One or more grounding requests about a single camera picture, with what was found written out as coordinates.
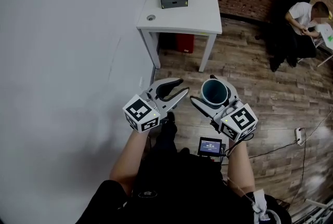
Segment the small display screen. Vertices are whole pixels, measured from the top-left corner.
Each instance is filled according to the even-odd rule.
[[[220,142],[214,141],[201,141],[200,151],[210,153],[220,153]]]

